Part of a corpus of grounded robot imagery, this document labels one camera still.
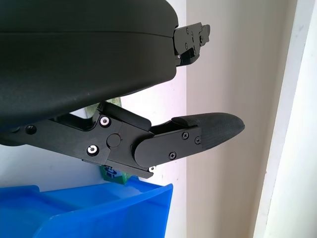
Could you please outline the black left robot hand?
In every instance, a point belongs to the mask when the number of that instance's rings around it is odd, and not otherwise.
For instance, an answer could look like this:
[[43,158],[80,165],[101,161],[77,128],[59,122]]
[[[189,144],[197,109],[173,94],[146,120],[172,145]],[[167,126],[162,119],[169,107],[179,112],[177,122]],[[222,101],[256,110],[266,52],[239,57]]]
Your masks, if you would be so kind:
[[245,128],[232,114],[151,122],[109,102],[172,80],[210,26],[179,26],[165,0],[3,0],[0,142],[31,145],[142,178]]

